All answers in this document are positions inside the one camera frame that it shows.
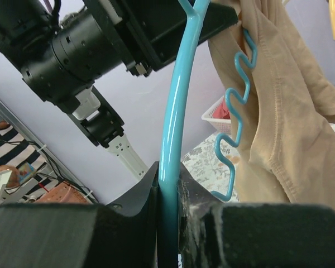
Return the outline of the beige t shirt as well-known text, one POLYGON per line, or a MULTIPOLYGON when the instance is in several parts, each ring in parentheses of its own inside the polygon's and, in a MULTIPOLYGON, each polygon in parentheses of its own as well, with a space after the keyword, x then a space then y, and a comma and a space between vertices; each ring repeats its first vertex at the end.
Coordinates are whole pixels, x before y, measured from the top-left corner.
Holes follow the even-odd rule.
POLYGON ((244 127, 235 189, 241 202, 315 203, 335 209, 335 87, 324 77, 280 1, 224 1, 238 23, 208 46, 226 88, 243 94, 235 53, 252 52, 256 66, 246 104, 232 98, 244 127))

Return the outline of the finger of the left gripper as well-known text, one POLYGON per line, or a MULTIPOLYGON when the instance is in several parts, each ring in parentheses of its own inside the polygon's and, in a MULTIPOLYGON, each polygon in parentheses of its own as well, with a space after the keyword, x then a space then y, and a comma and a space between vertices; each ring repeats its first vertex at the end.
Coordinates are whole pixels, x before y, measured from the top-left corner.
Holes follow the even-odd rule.
POLYGON ((186 25, 181 43, 183 43, 183 36, 186 32, 188 35, 195 33, 196 26, 188 28, 188 22, 194 17, 202 20, 198 34, 198 45, 238 22, 237 12, 230 5, 213 3, 212 1, 181 1, 181 7, 186 14, 186 25))

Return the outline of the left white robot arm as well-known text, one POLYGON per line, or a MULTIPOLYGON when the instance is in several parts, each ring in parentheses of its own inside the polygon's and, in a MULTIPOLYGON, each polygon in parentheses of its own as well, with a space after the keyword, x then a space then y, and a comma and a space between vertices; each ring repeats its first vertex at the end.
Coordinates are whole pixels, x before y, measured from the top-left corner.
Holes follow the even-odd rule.
POLYGON ((123 136, 123 121, 94 82, 120 64, 134 76, 149 76, 175 63, 159 181, 176 183, 196 48, 236 24, 235 9, 210 1, 85 1, 63 21, 60 9, 60 1, 52 11, 39 1, 0 1, 0 53, 37 96, 107 149, 123 136))

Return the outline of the blue hanger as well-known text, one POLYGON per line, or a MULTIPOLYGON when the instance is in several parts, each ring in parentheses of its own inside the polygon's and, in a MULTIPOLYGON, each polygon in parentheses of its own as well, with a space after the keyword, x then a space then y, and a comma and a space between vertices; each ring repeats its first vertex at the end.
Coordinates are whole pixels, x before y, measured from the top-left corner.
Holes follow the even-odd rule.
MULTIPOLYGON (((162 133, 159 162, 160 215, 157 230, 158 267, 178 266, 178 181, 185 110, 195 52, 205 15, 210 4, 209 1, 204 0, 195 1, 194 4, 190 4, 189 1, 180 1, 179 3, 186 13, 187 23, 171 79, 162 133)), ((230 114, 235 116, 238 121, 236 138, 231 139, 226 134, 220 133, 217 135, 214 145, 216 157, 228 166, 230 173, 227 192, 225 194, 217 191, 212 192, 213 196, 224 202, 229 201, 232 197, 235 182, 235 167, 230 160, 222 155, 220 149, 221 141, 226 141, 229 145, 236 148, 240 145, 243 130, 243 119, 232 105, 230 97, 234 96, 241 104, 246 104, 251 89, 251 82, 241 64, 244 63, 249 69, 253 69, 256 66, 257 60, 257 47, 246 29, 243 30, 243 35, 252 51, 252 57, 248 58, 243 52, 237 52, 234 56, 234 65, 245 84, 245 92, 244 95, 240 95, 234 88, 228 88, 225 92, 226 106, 230 114)))

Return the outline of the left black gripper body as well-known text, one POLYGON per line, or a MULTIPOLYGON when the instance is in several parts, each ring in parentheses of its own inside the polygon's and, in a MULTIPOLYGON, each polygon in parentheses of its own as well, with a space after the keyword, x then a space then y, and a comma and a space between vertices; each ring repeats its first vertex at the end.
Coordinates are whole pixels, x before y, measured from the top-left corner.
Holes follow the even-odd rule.
POLYGON ((184 32, 178 1, 85 1, 103 36, 98 75, 120 64, 134 76, 149 76, 176 59, 184 32))

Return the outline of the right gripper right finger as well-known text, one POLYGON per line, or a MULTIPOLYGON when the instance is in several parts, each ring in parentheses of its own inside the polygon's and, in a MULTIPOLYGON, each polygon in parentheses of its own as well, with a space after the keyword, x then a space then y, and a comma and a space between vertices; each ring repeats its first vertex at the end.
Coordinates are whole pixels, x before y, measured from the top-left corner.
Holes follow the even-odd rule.
POLYGON ((335 267, 335 211, 224 203, 180 169, 184 267, 335 267))

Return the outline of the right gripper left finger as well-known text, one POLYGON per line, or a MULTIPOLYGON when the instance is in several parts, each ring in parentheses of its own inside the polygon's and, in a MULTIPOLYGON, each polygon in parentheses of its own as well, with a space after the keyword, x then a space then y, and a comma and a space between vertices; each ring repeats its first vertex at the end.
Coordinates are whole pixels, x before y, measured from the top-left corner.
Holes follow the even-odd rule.
POLYGON ((1 205, 0 267, 155 267, 157 168, 108 205, 1 205))

